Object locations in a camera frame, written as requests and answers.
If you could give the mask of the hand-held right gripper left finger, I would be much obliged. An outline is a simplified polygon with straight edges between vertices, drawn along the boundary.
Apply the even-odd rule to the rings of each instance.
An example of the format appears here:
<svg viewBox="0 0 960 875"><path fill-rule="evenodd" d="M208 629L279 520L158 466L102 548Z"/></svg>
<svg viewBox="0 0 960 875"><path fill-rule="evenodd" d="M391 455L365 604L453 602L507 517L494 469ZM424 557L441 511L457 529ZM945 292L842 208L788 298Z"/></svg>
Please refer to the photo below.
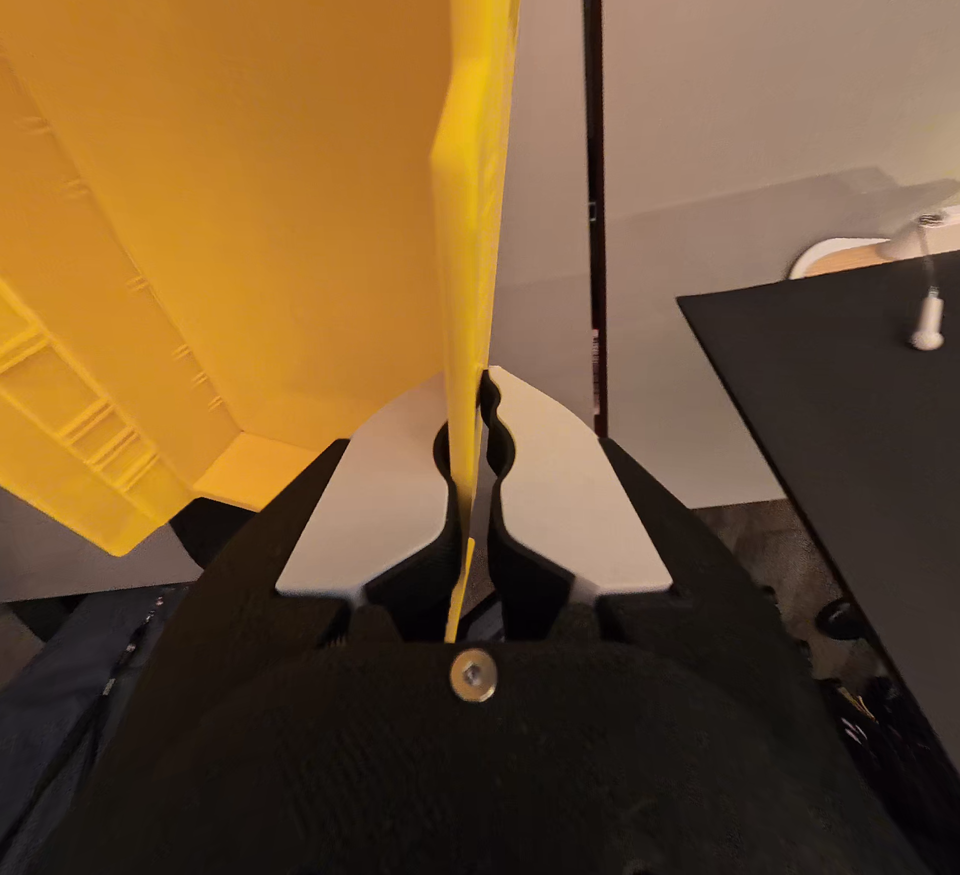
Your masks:
<svg viewBox="0 0 960 875"><path fill-rule="evenodd" d="M438 373L348 440L275 591L379 606L404 640L441 642L459 578L459 500Z"/></svg>

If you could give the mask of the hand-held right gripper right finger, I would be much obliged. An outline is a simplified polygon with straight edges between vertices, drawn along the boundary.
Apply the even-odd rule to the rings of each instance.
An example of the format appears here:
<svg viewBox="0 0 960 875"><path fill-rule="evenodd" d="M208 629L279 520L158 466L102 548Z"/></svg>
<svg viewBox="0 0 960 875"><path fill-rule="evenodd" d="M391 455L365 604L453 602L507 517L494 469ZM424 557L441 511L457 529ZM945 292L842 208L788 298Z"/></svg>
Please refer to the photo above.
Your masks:
<svg viewBox="0 0 960 875"><path fill-rule="evenodd" d="M673 579L600 439L502 367L479 402L494 479L487 566L510 641L546 638L568 605L668 594Z"/></svg>

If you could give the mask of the yellow plastic box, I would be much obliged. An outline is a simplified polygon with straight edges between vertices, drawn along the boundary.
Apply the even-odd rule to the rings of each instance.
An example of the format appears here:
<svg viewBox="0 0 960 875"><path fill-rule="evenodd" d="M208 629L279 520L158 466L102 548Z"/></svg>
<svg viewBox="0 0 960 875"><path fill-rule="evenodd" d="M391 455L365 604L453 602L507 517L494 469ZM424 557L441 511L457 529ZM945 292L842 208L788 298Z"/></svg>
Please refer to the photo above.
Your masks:
<svg viewBox="0 0 960 875"><path fill-rule="evenodd" d="M110 556L442 374L473 544L521 0L2 0L2 488Z"/></svg>

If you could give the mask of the white rimmed wooden seat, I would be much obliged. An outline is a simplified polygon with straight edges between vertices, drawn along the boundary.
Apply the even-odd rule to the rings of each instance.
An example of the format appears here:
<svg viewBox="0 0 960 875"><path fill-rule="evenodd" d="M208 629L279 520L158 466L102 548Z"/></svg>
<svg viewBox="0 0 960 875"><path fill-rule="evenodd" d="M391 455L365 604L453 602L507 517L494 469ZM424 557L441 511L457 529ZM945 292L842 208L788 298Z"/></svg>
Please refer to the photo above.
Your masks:
<svg viewBox="0 0 960 875"><path fill-rule="evenodd" d="M883 265L886 258L880 247L885 237L836 236L823 239L805 249L793 262L786 279L800 280L824 274L868 269Z"/></svg>

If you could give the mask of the thin black pole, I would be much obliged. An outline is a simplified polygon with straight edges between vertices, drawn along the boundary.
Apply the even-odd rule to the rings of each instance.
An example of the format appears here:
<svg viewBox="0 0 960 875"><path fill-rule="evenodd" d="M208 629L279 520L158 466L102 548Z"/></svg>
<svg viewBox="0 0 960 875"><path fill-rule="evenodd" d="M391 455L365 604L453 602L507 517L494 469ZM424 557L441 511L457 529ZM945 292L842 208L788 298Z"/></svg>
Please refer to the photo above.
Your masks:
<svg viewBox="0 0 960 875"><path fill-rule="evenodd" d="M603 0L582 0L594 431L609 429Z"/></svg>

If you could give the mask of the person's dark blue pants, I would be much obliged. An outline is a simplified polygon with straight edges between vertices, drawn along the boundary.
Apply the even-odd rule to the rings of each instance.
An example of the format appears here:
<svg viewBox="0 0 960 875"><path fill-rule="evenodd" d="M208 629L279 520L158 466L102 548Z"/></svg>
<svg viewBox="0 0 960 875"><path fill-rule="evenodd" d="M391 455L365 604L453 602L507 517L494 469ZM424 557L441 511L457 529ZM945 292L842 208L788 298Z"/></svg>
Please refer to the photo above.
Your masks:
<svg viewBox="0 0 960 875"><path fill-rule="evenodd" d="M3 874L31 871L90 781L190 589L178 584L84 596L2 689Z"/></svg>

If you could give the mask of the white gooseneck holder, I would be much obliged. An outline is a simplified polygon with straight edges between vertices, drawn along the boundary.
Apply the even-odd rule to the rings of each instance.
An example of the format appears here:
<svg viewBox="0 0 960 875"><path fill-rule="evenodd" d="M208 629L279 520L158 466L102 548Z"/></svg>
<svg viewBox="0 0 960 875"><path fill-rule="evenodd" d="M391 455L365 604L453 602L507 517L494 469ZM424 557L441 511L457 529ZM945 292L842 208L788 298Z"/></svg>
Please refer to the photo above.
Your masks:
<svg viewBox="0 0 960 875"><path fill-rule="evenodd" d="M883 241L876 248L884 262L920 260L927 282L916 329L910 345L920 352L938 350L944 343L944 299L936 260L959 250L959 206L946 206L918 216L906 231Z"/></svg>

